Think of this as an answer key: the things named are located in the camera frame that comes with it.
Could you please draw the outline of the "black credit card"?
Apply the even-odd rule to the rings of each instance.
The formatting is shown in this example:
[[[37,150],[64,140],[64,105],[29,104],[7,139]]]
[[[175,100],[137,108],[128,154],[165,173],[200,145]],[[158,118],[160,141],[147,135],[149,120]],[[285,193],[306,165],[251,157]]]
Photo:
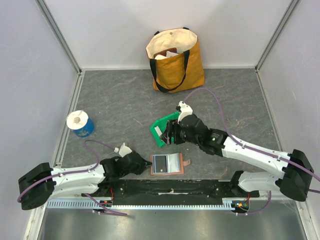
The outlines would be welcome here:
[[[166,155],[153,155],[152,167],[155,174],[168,173],[168,161]]]
[[[171,141],[171,133],[167,129],[162,133],[160,139],[166,144]]]

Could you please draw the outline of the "green plastic bin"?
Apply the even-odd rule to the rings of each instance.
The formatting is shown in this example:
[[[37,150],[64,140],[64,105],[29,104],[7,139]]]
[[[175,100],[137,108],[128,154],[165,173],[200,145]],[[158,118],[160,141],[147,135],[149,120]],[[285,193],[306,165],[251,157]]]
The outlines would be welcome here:
[[[155,127],[158,126],[161,130],[161,132],[163,133],[166,130],[167,127],[167,121],[168,120],[177,120],[179,117],[179,112],[175,111],[167,116],[164,116],[158,120],[156,120],[151,126],[150,126],[150,132],[152,134],[152,136],[155,139],[156,144],[158,145],[158,147],[163,147],[166,144],[160,139],[160,137],[157,135],[156,131],[155,131]]]

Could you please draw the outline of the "pink leather card holder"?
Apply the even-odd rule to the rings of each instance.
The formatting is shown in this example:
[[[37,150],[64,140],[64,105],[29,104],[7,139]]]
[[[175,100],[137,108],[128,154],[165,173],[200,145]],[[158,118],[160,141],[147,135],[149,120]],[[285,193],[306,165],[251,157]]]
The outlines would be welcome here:
[[[183,175],[186,166],[191,164],[191,160],[184,160],[182,153],[171,153],[171,154],[154,154],[154,155],[166,155],[167,156],[167,166],[168,173],[154,173],[153,171],[153,163],[150,167],[150,174],[153,176],[169,176],[169,175]]]

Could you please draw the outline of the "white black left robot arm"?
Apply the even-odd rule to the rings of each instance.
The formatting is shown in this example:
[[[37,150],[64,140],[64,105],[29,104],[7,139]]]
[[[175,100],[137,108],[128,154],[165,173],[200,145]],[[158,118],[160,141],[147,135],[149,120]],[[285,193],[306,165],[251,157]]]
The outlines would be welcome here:
[[[152,163],[136,151],[106,158],[96,165],[72,168],[41,163],[18,180],[18,203],[24,211],[36,209],[52,199],[75,195],[106,196],[112,182],[129,175],[141,175]]]

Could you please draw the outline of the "white cards in bin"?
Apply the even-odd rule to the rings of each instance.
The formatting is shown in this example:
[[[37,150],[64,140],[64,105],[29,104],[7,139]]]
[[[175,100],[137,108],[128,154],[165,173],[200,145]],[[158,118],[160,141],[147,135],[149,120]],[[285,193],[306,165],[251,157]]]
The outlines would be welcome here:
[[[157,133],[157,135],[160,137],[162,135],[162,131],[160,130],[160,128],[158,126],[156,126],[154,128],[155,132]]]

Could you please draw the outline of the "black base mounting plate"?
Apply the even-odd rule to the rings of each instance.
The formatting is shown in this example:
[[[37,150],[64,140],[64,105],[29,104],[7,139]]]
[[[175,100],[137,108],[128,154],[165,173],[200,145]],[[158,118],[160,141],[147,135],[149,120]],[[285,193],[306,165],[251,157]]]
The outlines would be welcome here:
[[[113,197],[115,206],[191,206],[221,205],[223,198],[258,198],[260,194],[217,179],[120,179],[100,183],[90,196]]]

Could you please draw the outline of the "blue white tissue roll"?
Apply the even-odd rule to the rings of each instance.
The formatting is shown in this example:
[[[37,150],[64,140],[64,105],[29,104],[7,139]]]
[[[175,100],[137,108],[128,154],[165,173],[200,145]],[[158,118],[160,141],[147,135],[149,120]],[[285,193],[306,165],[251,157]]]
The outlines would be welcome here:
[[[79,138],[86,138],[95,130],[94,122],[84,110],[71,112],[66,118],[66,125]]]

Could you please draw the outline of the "mustard yellow tote bag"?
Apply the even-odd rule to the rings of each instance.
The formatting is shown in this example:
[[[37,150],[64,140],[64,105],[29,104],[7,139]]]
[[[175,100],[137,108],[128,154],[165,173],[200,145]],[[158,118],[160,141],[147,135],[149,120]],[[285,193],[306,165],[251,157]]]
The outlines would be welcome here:
[[[154,54],[176,48],[178,55],[156,60]],[[157,31],[147,44],[152,87],[162,93],[175,93],[203,86],[205,72],[198,35],[187,27]]]

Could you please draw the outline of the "white paper in bag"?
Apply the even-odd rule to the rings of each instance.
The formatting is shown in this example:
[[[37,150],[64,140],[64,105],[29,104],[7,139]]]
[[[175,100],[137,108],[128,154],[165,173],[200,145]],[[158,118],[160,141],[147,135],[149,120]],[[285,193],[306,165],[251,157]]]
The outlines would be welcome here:
[[[163,60],[163,59],[168,59],[168,58],[171,58],[171,57],[175,57],[179,55],[178,53],[176,52],[172,52],[172,51],[163,51],[163,52],[159,52],[155,57],[154,59],[155,60]]]

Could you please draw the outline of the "right aluminium frame post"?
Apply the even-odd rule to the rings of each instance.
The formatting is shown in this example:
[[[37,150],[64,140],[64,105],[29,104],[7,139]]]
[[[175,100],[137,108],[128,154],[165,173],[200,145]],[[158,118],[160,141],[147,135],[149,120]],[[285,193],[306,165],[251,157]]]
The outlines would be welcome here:
[[[267,60],[267,57],[270,55],[271,51],[273,50],[275,44],[277,43],[279,37],[281,36],[282,32],[284,31],[286,25],[290,21],[292,15],[294,14],[296,8],[300,4],[300,0],[291,0],[289,2],[288,7],[286,8],[283,16],[281,17],[279,23],[277,24],[270,40],[268,41],[266,47],[264,48],[257,64],[255,65],[254,69],[255,72],[258,73],[262,68],[263,64]]]

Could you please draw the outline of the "aluminium frame post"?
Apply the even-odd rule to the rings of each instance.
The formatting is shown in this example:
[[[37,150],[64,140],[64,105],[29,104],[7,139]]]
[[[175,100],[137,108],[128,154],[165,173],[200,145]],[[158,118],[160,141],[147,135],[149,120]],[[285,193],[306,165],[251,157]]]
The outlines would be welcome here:
[[[282,32],[284,31],[286,25],[290,21],[292,15],[294,14],[296,8],[300,4],[300,0],[291,0],[289,2],[288,7],[286,8],[283,16],[281,17],[279,23],[277,24],[270,40],[268,41],[266,47],[264,48],[257,64],[255,65],[254,69],[255,72],[258,73],[262,68],[263,64],[267,60],[267,57],[270,55],[271,51],[273,50],[275,44],[277,43],[279,37],[281,36]]]
[[[40,11],[42,12],[45,20],[47,21],[50,29],[52,30],[54,36],[56,37],[58,43],[60,44],[62,50],[65,52],[70,64],[74,68],[74,70],[77,72],[78,75],[82,73],[82,69],[80,65],[78,64],[74,54],[72,53],[65,37],[63,36],[62,31],[60,30],[53,14],[51,13],[47,3],[45,0],[35,0],[35,3],[39,7]]]

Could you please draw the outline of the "left aluminium frame post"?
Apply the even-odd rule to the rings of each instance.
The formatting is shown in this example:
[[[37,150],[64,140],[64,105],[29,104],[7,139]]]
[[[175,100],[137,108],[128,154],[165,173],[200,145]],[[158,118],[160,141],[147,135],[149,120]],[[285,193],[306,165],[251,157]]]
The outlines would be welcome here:
[[[70,64],[74,68],[74,70],[77,72],[78,75],[82,73],[82,69],[80,65],[78,64],[74,54],[72,53],[65,37],[63,36],[62,31],[60,30],[53,14],[51,13],[47,3],[45,0],[35,0],[35,3],[39,7],[40,11],[42,12],[45,20],[47,21],[50,29],[52,30],[54,36],[56,37],[58,43],[60,44],[62,50],[65,52]]]

